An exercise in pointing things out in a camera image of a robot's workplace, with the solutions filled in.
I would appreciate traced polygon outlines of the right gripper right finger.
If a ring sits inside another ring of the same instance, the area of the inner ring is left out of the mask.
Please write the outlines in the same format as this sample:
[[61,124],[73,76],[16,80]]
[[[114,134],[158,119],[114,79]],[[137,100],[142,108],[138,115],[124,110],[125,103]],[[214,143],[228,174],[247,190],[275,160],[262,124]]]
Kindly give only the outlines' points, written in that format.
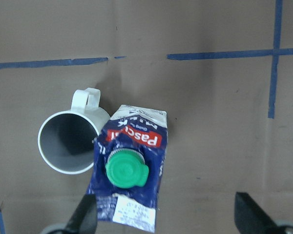
[[277,223],[246,192],[236,192],[234,223],[241,234],[293,234],[293,225]]

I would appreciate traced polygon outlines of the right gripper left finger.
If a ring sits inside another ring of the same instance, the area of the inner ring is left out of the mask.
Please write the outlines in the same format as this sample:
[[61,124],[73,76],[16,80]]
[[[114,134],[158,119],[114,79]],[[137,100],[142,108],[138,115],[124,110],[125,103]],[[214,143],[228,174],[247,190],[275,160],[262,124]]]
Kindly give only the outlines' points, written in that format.
[[94,194],[84,195],[64,228],[65,234],[94,234],[97,229],[97,200]]

